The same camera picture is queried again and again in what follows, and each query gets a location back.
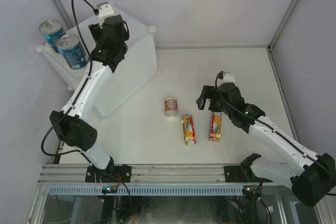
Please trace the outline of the dark blue tall can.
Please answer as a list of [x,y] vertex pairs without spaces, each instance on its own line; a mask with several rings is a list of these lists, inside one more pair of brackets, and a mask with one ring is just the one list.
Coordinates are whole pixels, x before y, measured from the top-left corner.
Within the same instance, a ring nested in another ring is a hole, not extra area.
[[82,69],[88,64],[88,56],[77,35],[62,36],[56,46],[71,69]]

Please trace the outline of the light blue labelled can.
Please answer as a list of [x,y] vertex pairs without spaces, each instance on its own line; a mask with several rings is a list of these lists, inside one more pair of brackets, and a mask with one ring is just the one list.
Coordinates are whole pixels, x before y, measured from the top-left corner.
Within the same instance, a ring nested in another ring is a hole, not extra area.
[[54,52],[59,53],[57,40],[66,34],[61,22],[56,19],[44,21],[40,24],[39,31],[43,34],[46,42]]

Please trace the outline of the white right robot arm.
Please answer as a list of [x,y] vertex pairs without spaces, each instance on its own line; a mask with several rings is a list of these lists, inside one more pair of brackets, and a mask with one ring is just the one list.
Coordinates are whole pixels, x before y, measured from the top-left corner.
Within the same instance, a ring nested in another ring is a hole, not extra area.
[[234,126],[262,140],[285,163],[273,163],[259,154],[251,154],[241,163],[242,178],[252,182],[257,177],[271,180],[292,190],[306,206],[314,207],[335,187],[335,160],[306,148],[288,136],[258,106],[246,103],[232,82],[203,86],[196,103],[203,110],[223,112]]

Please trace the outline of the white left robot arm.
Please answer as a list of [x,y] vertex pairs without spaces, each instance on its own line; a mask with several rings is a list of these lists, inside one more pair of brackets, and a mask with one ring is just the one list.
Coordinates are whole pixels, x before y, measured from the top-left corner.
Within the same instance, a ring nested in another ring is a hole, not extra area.
[[106,17],[89,29],[96,40],[90,67],[69,102],[49,118],[57,137],[81,153],[97,169],[98,178],[109,182],[115,176],[114,160],[98,144],[98,132],[88,123],[88,116],[99,91],[127,53],[129,29],[121,15]]

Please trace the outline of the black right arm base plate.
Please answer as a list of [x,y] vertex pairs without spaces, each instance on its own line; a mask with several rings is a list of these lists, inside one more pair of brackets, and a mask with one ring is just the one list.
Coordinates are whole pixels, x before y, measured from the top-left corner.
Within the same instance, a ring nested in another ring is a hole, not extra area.
[[240,165],[224,166],[225,182],[227,183],[247,183],[253,181],[250,168]]

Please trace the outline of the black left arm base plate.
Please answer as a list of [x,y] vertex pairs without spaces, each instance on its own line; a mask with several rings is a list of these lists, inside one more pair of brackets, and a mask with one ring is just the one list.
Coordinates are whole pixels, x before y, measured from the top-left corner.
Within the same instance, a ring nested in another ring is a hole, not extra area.
[[129,183],[131,180],[132,167],[129,165],[114,166],[113,171],[108,169],[100,170],[93,165],[88,166],[85,182],[94,183]]

